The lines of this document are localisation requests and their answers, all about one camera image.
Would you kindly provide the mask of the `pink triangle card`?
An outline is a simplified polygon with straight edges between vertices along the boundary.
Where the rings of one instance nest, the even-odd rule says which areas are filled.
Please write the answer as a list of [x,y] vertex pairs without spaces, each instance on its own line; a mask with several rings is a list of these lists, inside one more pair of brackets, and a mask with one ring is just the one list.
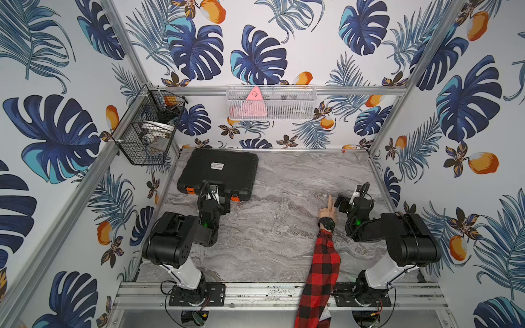
[[240,114],[243,119],[265,118],[268,116],[268,109],[260,87],[255,86],[252,88],[246,100],[241,104]]

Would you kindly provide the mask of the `black wrist watch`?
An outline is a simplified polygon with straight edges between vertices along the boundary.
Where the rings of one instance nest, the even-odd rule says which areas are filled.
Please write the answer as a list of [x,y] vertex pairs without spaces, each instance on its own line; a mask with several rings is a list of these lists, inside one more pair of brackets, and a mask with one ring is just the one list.
[[321,229],[332,232],[335,229],[336,223],[331,217],[322,217],[318,220],[318,226]]

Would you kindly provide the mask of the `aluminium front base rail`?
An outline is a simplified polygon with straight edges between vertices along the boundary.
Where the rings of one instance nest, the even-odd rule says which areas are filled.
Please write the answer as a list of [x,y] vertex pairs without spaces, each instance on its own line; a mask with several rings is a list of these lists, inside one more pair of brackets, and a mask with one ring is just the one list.
[[[201,304],[191,304],[181,297],[170,297],[171,283],[122,283],[113,301],[119,310],[295,310],[302,294],[302,285],[285,283],[212,284],[209,296]],[[329,310],[448,310],[447,301],[438,284],[395,284],[392,289],[372,301],[359,301],[350,295],[350,284],[341,283],[336,295],[329,299]]]

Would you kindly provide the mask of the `person's bare hand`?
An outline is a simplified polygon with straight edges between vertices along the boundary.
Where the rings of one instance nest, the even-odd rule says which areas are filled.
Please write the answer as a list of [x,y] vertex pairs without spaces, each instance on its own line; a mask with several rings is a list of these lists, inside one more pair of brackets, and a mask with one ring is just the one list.
[[319,212],[319,218],[322,219],[324,217],[331,218],[334,222],[337,221],[336,218],[336,209],[334,208],[334,201],[332,199],[332,196],[329,195],[328,198],[328,205],[325,208],[322,208]]

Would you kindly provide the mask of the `red plaid sleeved forearm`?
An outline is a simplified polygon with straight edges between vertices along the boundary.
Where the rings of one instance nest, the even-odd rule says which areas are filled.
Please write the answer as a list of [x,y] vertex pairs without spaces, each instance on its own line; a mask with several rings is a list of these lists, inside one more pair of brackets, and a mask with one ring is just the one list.
[[339,278],[340,255],[334,248],[332,233],[319,230],[306,284],[295,318],[295,327],[329,327],[332,315],[328,302]]

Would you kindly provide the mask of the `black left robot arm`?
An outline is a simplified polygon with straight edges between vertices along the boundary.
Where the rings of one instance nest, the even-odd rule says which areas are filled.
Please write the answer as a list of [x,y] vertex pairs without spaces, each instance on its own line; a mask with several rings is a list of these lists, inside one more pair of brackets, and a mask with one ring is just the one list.
[[193,245],[212,247],[217,243],[220,218],[231,210],[231,201],[221,184],[203,183],[197,199],[198,214],[166,212],[156,222],[142,255],[170,274],[170,288],[161,287],[166,305],[200,307],[224,305],[226,286],[206,281],[194,265]]

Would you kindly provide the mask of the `clear mesh wall tray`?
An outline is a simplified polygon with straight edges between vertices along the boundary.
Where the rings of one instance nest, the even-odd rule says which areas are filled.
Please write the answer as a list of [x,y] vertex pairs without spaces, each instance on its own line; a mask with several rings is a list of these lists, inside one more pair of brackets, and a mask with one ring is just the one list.
[[310,86],[258,86],[268,109],[265,118],[243,119],[241,104],[255,86],[231,86],[226,89],[228,117],[232,120],[309,120],[317,106],[317,90]]

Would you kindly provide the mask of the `black plastic tool case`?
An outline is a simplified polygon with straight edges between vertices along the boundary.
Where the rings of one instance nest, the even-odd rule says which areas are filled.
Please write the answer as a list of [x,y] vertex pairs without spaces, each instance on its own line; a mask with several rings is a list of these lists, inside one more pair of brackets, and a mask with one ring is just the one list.
[[218,186],[220,195],[228,194],[236,202],[249,201],[258,162],[254,153],[196,148],[176,186],[183,194],[198,195],[202,185],[209,183]]

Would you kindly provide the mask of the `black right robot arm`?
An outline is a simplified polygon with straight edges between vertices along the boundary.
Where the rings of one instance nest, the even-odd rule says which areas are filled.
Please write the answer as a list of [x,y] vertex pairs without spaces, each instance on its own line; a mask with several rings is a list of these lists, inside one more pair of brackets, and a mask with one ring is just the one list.
[[387,253],[354,282],[336,285],[333,296],[338,307],[390,307],[394,302],[389,292],[396,280],[441,258],[437,240],[419,215],[382,213],[371,218],[375,203],[369,187],[369,183],[358,185],[350,197],[338,194],[334,206],[347,216],[347,237],[356,243],[384,241]]

